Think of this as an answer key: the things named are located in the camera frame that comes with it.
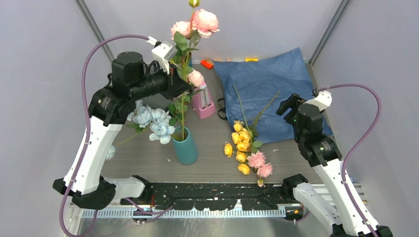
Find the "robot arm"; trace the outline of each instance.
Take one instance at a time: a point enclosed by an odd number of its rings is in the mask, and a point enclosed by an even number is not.
[[[336,209],[317,194],[300,174],[284,179],[283,189],[289,196],[303,203],[329,230],[332,237],[362,235],[372,237],[373,234],[367,223],[364,223],[358,214],[343,185],[341,178],[342,155],[335,141],[323,134],[322,112],[330,106],[331,102],[332,96],[328,91],[322,91],[316,98],[308,101],[293,94],[286,101],[281,102],[277,114],[283,115],[288,109],[291,109],[284,119],[293,126],[294,139],[301,155],[314,168],[328,188]],[[378,236],[392,237],[389,228],[379,226],[377,220],[368,212],[346,171],[345,175],[346,183],[354,194],[356,203],[365,212],[368,224],[372,226]]]
[[[158,93],[173,99],[191,89],[179,77],[174,65],[168,63],[176,53],[175,47],[167,42],[150,43],[156,45],[152,50],[155,61],[146,65],[139,53],[119,54],[112,61],[109,83],[92,97],[88,108],[90,141],[69,194],[80,208],[101,210],[113,200],[141,197],[146,182],[142,178],[111,179],[100,175],[108,150],[128,114],[135,109],[135,101]],[[70,183],[85,137],[86,133],[67,175],[54,181],[53,188],[61,194]]]

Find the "yellow rose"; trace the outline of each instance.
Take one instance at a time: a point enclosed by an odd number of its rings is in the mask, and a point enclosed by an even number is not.
[[[249,132],[245,128],[243,128],[243,131],[239,132],[239,135],[240,135],[240,139],[242,141],[250,140]]]
[[[242,141],[238,132],[233,132],[231,134],[231,138],[233,139],[234,144],[237,144]]]
[[[228,156],[229,158],[233,154],[233,147],[231,146],[230,143],[225,144],[225,146],[224,146],[224,154],[226,156]]]
[[[237,150],[241,152],[247,152],[249,149],[249,143],[239,142],[237,143]]]
[[[243,152],[237,152],[236,160],[240,161],[241,163],[244,163],[247,160],[247,155]]]
[[[239,164],[237,166],[240,172],[242,172],[244,175],[250,174],[250,167],[247,164]]]
[[[240,132],[243,129],[242,124],[240,123],[240,121],[234,121],[234,126],[233,126],[234,130],[236,132]]]

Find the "pink rose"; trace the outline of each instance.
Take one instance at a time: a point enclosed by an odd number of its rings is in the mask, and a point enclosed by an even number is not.
[[[250,156],[248,156],[248,165],[257,169],[265,164],[265,159],[265,155],[262,152],[257,151],[256,154],[252,153]]]
[[[192,16],[192,29],[198,30],[201,37],[210,37],[213,33],[220,31],[218,29],[217,16],[212,12],[205,11],[204,9],[195,11]]]
[[[257,169],[257,175],[260,178],[266,178],[272,174],[272,165],[271,163],[262,165],[259,169]]]
[[[179,32],[184,35],[186,38],[191,37],[191,22],[189,21],[179,21],[176,22],[173,27],[170,29],[171,39],[173,40],[174,33]]]
[[[194,86],[198,87],[204,82],[204,76],[195,69],[188,74],[188,80]]]

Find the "blue cloth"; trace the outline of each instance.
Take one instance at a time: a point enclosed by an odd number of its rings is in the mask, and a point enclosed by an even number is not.
[[[257,62],[214,62],[214,69],[222,80],[226,116],[232,131],[235,120],[244,121],[235,84],[249,126],[280,91],[259,119],[256,127],[259,137],[256,139],[263,143],[293,139],[293,127],[284,120],[289,110],[282,116],[276,111],[281,101],[293,93],[306,100],[313,98],[313,84],[299,48]],[[323,128],[326,135],[332,134],[325,119]]]

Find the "white wall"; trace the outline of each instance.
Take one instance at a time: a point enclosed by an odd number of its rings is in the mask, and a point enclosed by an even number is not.
[[[337,9],[338,0],[201,0],[199,8],[217,15],[220,32],[203,39],[193,61],[210,58],[267,58],[300,47],[308,61]],[[191,7],[187,0],[86,0],[105,38],[120,34],[170,39],[170,28],[187,21]],[[144,42],[126,39],[111,46],[114,54],[144,52],[146,61],[151,48]]]
[[[96,39],[72,0],[1,1],[0,11],[1,236],[62,236],[52,182],[83,138],[81,70]],[[88,98],[109,72],[99,51]]]
[[[419,232],[419,2],[352,1],[315,64],[320,86],[363,83],[382,99],[376,129],[348,171],[371,212],[395,237]],[[334,89],[328,115],[343,154],[373,121],[376,103],[361,89]]]

